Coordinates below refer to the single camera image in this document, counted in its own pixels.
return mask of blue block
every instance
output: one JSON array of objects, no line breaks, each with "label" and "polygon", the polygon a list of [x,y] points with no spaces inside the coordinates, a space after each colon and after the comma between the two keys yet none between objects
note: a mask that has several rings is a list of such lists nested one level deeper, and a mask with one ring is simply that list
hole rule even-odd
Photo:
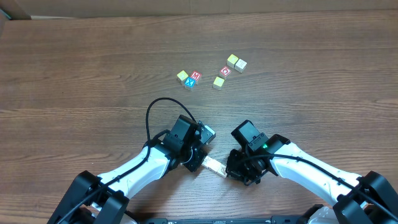
[{"label": "blue block", "polygon": [[193,87],[195,86],[195,80],[191,77],[187,78],[185,80],[184,86],[188,90],[193,90]]}]

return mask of wood grain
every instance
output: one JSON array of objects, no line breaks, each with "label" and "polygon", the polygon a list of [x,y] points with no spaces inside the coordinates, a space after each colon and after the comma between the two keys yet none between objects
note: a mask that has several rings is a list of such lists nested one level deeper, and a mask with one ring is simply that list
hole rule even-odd
[{"label": "wood grain", "polygon": [[[212,88],[230,54],[248,62]],[[73,178],[137,155],[155,98],[181,101],[216,132],[210,156],[238,148],[245,119],[309,154],[398,189],[398,11],[124,17],[6,22],[0,38],[0,222],[45,223]],[[202,72],[193,92],[177,83]],[[183,110],[159,102],[150,131]],[[261,184],[183,167],[139,192],[141,217],[269,217],[324,203],[266,175]]]}]

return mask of toy block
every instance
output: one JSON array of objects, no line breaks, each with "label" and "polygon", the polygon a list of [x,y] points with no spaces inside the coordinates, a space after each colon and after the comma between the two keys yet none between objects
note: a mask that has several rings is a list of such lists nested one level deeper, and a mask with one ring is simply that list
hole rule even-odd
[{"label": "toy block", "polygon": [[220,77],[216,77],[216,79],[213,82],[213,88],[217,89],[217,90],[221,90],[221,88],[223,87],[225,80],[220,78]]},{"label": "toy block", "polygon": [[184,86],[187,90],[193,90],[193,87],[195,86],[195,80],[193,78],[187,78],[185,80]]},{"label": "toy block", "polygon": [[226,64],[227,64],[229,67],[231,67],[231,68],[235,68],[235,64],[236,64],[236,62],[237,62],[238,60],[239,60],[239,59],[238,59],[237,56],[231,54],[231,55],[229,56],[229,58],[227,59]]},{"label": "toy block", "polygon": [[201,79],[201,73],[199,73],[197,71],[193,71],[191,78],[193,78],[195,80],[195,84],[198,84],[199,80]]},{"label": "toy block", "polygon": [[236,62],[236,64],[235,64],[235,70],[242,73],[243,70],[246,68],[246,65],[247,65],[247,63],[244,60],[239,59],[238,62]]},{"label": "toy block", "polygon": [[224,66],[221,70],[220,70],[220,77],[224,78],[226,80],[226,77],[231,74],[231,70],[227,67]]},{"label": "toy block", "polygon": [[177,74],[177,80],[181,84],[184,84],[185,80],[188,78],[188,74],[182,70],[180,73]]}]

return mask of wooden table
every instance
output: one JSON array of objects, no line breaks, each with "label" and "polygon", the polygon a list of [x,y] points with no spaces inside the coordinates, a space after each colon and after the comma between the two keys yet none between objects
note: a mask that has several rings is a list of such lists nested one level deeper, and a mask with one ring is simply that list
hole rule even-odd
[{"label": "wooden table", "polygon": [[[212,87],[230,54],[248,62]],[[193,92],[181,70],[203,73]],[[398,189],[398,11],[125,17],[7,22],[0,38],[0,222],[45,223],[73,178],[132,159],[155,98],[180,100],[216,132],[250,119],[343,170],[375,170]],[[159,102],[150,131],[183,110]],[[267,174],[245,187],[179,167],[140,191],[139,217],[269,217],[323,200]]]}]

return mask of yellow block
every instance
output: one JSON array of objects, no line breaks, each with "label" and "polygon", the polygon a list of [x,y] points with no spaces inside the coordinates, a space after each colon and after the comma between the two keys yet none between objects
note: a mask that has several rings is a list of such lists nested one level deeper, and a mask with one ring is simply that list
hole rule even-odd
[{"label": "yellow block", "polygon": [[213,88],[215,88],[217,90],[221,90],[221,87],[223,87],[224,81],[225,80],[223,78],[216,77],[216,79],[213,82]]},{"label": "yellow block", "polygon": [[188,74],[182,70],[180,73],[177,74],[177,80],[181,83],[184,84],[185,80],[188,78]]},{"label": "yellow block", "polygon": [[231,55],[229,56],[229,58],[227,59],[226,64],[227,64],[229,67],[234,68],[234,66],[235,66],[235,64],[236,64],[236,62],[237,62],[238,60],[239,60],[239,59],[238,59],[237,56],[231,54]]}]

